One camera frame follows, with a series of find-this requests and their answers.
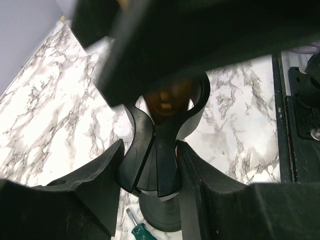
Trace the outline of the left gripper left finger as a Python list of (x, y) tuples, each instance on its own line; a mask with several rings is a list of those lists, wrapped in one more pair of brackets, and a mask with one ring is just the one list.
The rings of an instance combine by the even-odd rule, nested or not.
[(109, 240), (116, 233), (124, 157), (118, 140), (104, 153), (45, 186), (0, 181), (3, 240)]

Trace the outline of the gold microphone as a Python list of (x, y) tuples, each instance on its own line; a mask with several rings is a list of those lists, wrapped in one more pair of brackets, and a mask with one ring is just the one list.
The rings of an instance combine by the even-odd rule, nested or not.
[(193, 80), (186, 79), (170, 87), (143, 95), (155, 125), (160, 125), (174, 115), (188, 110), (192, 86)]

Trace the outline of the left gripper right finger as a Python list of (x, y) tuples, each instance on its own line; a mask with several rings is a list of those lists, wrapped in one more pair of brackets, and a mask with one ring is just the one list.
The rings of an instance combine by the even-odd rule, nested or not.
[(317, 240), (318, 183), (243, 184), (177, 143), (185, 240)]

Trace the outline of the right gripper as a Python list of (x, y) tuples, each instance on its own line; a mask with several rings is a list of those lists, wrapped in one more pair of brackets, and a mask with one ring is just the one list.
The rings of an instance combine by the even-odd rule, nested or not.
[(79, 0), (71, 30), (84, 49), (113, 38), (95, 86), (115, 107), (205, 71), (320, 38), (317, 0)]

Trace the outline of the black round-base mic stand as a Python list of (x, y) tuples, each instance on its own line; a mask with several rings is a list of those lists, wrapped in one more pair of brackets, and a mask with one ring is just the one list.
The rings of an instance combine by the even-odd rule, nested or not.
[(124, 105), (133, 127), (132, 143), (120, 164), (116, 180), (127, 192), (139, 198), (144, 219), (163, 232), (181, 230), (178, 192), (182, 180), (176, 161), (176, 142), (184, 140), (199, 125), (210, 96), (206, 73), (193, 82), (193, 107), (160, 125), (135, 106)]

